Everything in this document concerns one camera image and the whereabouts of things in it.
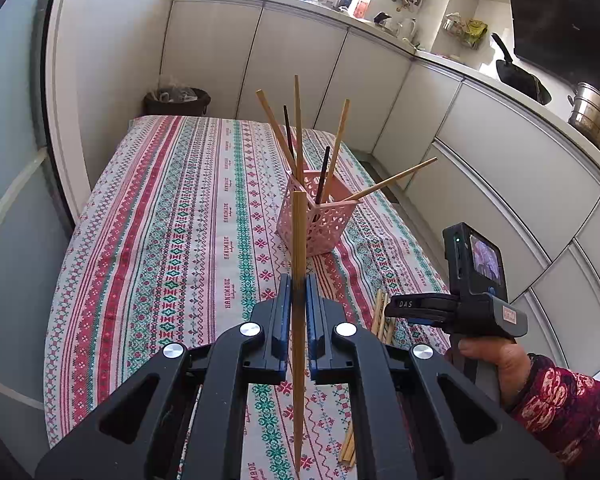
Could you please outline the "person right hand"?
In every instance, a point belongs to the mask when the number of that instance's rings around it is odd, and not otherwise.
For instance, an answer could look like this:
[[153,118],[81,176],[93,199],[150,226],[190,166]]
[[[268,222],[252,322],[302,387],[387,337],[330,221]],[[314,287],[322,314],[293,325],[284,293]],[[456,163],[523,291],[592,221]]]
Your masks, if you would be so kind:
[[465,359],[496,367],[503,408],[512,405],[524,390],[531,374],[532,361],[520,344],[500,337],[463,338],[457,343],[457,349]]

